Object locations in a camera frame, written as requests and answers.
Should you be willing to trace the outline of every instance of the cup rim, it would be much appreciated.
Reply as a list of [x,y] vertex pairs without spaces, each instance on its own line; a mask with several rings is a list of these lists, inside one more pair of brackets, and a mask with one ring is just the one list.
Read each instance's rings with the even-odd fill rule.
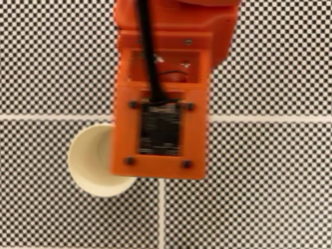
[[137,180],[137,177],[129,177],[129,176],[119,176],[119,175],[113,175],[114,177],[121,177],[126,178],[125,181],[122,181],[118,185],[103,185],[103,184],[96,184],[89,179],[83,177],[77,170],[74,169],[73,164],[71,163],[71,154],[73,151],[73,147],[75,146],[75,141],[84,135],[84,133],[96,129],[96,128],[102,128],[102,127],[108,127],[111,129],[115,128],[115,125],[113,123],[98,123],[93,124],[89,127],[86,127],[79,131],[76,136],[72,139],[71,145],[69,147],[68,153],[67,153],[67,165],[68,170],[73,178],[74,182],[85,192],[98,197],[112,197],[117,196],[125,191],[127,191]]

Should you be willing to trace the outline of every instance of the checkered background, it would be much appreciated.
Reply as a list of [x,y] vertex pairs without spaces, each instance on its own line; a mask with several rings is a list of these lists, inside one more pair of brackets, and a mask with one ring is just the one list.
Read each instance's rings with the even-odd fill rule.
[[[331,14],[329,0],[244,0],[212,119],[330,117]],[[112,113],[116,36],[113,1],[0,0],[0,247],[331,248],[332,123],[314,117],[211,122],[203,181],[80,190],[66,151]]]

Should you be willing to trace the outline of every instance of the paper cup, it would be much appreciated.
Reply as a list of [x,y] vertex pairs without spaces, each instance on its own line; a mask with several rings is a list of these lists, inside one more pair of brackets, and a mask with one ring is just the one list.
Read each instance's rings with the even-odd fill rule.
[[112,197],[129,189],[135,177],[112,175],[111,124],[96,124],[82,130],[72,141],[68,152],[69,171],[84,191],[99,197]]

